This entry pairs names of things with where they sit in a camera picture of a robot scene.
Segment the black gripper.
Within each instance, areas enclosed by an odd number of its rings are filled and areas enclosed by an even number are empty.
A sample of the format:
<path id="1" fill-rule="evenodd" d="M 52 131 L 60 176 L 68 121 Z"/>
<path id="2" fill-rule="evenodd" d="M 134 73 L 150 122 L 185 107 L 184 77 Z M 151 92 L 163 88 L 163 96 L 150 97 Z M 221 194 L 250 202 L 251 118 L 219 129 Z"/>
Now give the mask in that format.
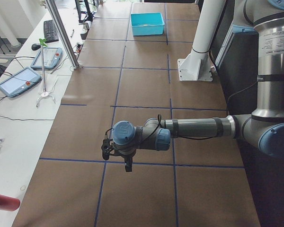
<path id="1" fill-rule="evenodd" d="M 133 151 L 131 153 L 121 152 L 121 157 L 124 158 L 124 165 L 125 165 L 125 171 L 126 172 L 132 172 L 132 164 L 133 164 L 133 157 L 136 154 L 136 151 Z"/>

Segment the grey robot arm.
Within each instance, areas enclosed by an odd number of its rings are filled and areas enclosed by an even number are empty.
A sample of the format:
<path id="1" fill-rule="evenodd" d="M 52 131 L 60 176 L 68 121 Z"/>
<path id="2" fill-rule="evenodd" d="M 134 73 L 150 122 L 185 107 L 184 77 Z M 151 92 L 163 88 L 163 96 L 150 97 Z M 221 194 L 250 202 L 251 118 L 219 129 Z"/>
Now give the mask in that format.
<path id="1" fill-rule="evenodd" d="M 138 149 L 168 150 L 172 138 L 206 140 L 240 138 L 261 152 L 284 157 L 284 0 L 238 0 L 233 26 L 242 32 L 258 32 L 257 107 L 251 114 L 224 118 L 148 119 L 143 126 L 120 121 L 104 138 L 102 157 L 124 158 L 132 170 Z"/>

